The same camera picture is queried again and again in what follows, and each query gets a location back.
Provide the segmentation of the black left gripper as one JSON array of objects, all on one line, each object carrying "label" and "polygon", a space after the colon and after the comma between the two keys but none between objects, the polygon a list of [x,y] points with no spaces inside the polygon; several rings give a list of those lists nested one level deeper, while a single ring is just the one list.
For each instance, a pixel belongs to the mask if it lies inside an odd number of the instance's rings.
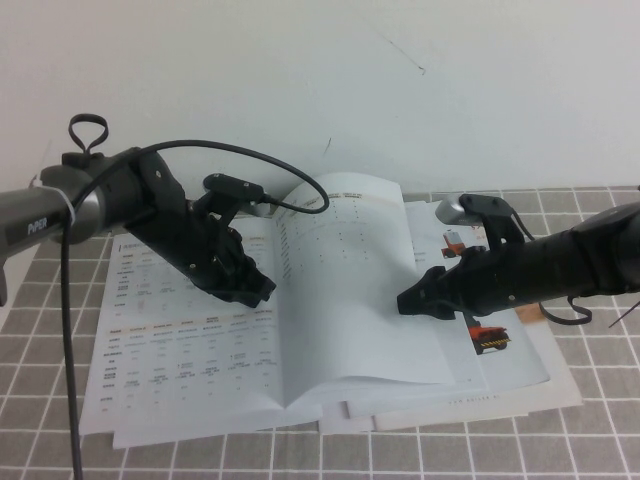
[{"label": "black left gripper", "polygon": [[160,255],[200,290],[228,303],[256,308],[276,284],[245,255],[242,236],[181,200],[125,224],[125,229]]}]

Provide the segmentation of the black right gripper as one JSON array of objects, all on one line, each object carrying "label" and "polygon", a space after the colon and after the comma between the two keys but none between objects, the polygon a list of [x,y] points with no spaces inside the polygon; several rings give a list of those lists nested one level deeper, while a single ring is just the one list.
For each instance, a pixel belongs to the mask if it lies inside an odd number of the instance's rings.
[{"label": "black right gripper", "polygon": [[580,295],[580,246],[564,231],[497,250],[468,248],[445,272],[432,267],[398,295],[401,315],[433,315],[451,320],[457,312],[473,316]]}]

